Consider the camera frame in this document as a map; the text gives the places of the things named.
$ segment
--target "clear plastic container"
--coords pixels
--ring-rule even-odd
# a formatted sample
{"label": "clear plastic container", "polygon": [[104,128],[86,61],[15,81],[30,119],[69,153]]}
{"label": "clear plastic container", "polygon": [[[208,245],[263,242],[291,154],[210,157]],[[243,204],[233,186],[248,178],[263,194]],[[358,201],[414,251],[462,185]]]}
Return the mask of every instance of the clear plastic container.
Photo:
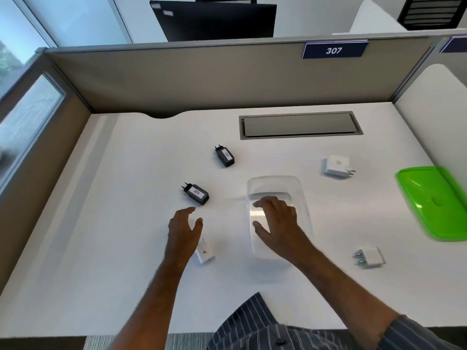
{"label": "clear plastic container", "polygon": [[298,225],[305,232],[308,238],[312,238],[312,223],[310,213],[306,205],[305,194],[302,185],[297,177],[292,175],[267,175],[252,178],[247,183],[248,213],[250,215],[250,234],[253,254],[260,259],[281,259],[275,252],[267,247],[254,231],[253,221],[258,221],[269,231],[268,222],[262,208],[253,206],[255,201],[264,196],[277,196],[284,200],[287,205],[294,206]]}

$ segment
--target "blue sign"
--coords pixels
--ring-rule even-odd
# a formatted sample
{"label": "blue sign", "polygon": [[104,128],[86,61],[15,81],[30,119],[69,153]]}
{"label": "blue sign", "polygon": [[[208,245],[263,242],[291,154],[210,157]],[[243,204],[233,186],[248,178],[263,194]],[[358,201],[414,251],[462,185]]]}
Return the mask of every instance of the blue sign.
{"label": "blue sign", "polygon": [[446,53],[465,53],[467,52],[467,35],[451,37],[446,45],[441,49],[441,52]]}
{"label": "blue sign", "polygon": [[310,42],[305,44],[302,59],[359,58],[368,43],[366,39]]}

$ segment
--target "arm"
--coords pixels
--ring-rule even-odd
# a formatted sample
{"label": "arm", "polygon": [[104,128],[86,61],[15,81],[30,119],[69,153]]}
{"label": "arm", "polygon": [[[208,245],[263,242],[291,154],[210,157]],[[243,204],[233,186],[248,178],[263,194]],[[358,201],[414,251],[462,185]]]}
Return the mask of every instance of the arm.
{"label": "arm", "polygon": [[362,288],[313,246],[297,225],[294,207],[271,196],[254,205],[263,208],[271,230],[267,232],[254,221],[259,237],[310,280],[365,350],[376,349],[386,329],[400,314]]}
{"label": "arm", "polygon": [[162,263],[136,310],[115,338],[109,350],[165,348],[178,283],[198,245],[203,220],[193,230],[188,215],[195,208],[179,210],[169,222],[169,240]]}

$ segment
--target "forearm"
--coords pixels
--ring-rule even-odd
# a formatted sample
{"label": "forearm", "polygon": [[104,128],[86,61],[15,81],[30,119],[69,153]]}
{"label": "forearm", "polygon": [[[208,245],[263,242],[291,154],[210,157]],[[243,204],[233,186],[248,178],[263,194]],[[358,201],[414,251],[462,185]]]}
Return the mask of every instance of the forearm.
{"label": "forearm", "polygon": [[175,263],[162,262],[110,350],[164,349],[183,270],[182,266]]}
{"label": "forearm", "polygon": [[297,267],[318,289],[355,339],[366,350],[377,348],[382,335],[399,316],[352,278],[336,267],[315,247]]}

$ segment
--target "shirt sleeve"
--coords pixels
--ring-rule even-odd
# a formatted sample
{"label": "shirt sleeve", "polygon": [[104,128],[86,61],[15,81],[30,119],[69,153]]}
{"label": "shirt sleeve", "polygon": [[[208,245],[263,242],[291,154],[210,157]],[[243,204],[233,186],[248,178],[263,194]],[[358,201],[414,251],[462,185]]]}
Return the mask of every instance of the shirt sleeve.
{"label": "shirt sleeve", "polygon": [[382,336],[380,350],[462,350],[438,338],[405,315],[397,318]]}

